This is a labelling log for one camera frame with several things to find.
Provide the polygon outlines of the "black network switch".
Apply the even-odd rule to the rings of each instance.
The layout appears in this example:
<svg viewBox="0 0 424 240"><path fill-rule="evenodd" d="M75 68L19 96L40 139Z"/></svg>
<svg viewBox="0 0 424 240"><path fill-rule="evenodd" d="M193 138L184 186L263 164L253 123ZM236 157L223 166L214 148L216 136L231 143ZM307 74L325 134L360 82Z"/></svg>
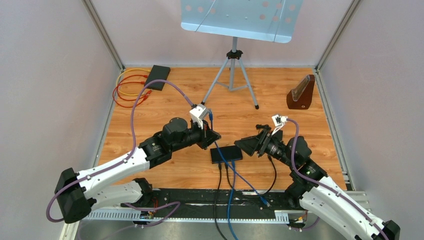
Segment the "black network switch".
<svg viewBox="0 0 424 240"><path fill-rule="evenodd" d="M243 159L243 154L241 149L235 145L220 147L219 150L220 151L218 151L217 148L210 149L212 164L224 163L221 157L221 154L224 157L224 159L229 163L231 161L239 161Z"/></svg>

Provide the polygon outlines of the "black power adapter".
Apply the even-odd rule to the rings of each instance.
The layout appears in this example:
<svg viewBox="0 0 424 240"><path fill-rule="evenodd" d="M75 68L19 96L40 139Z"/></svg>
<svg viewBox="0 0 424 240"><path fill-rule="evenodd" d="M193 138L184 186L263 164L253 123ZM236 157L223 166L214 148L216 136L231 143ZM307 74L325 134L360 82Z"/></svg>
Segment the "black power adapter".
<svg viewBox="0 0 424 240"><path fill-rule="evenodd" d="M257 130L265 130L267 132L272 129L268 124L257 124L255 127Z"/></svg>

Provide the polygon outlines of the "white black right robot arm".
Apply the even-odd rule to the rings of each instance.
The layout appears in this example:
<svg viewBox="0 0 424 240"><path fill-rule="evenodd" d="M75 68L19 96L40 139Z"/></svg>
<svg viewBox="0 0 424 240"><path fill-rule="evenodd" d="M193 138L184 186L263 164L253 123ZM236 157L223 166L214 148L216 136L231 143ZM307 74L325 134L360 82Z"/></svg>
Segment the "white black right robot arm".
<svg viewBox="0 0 424 240"><path fill-rule="evenodd" d="M263 129L234 144L249 156L268 155L290 168L293 182L285 191L285 201L290 208L301 207L314 213L348 240L400 239L401 229L397 223L382 220L362 207L312 160L312 151L303 136L284 143Z"/></svg>

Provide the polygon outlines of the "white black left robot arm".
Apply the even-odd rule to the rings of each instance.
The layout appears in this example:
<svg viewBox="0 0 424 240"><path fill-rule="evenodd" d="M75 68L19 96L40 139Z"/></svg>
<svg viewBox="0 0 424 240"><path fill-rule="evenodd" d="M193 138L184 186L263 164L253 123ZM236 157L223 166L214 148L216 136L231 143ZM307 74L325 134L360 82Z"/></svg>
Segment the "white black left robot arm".
<svg viewBox="0 0 424 240"><path fill-rule="evenodd" d="M183 118L172 118L161 131L114 160L79 172L71 167L63 170L47 205L46 217L54 223L71 224L94 210L116 204L149 206L153 193L146 180L137 178L126 184L114 183L167 162L181 149L197 145L206 150L220 138L205 120L188 123Z"/></svg>

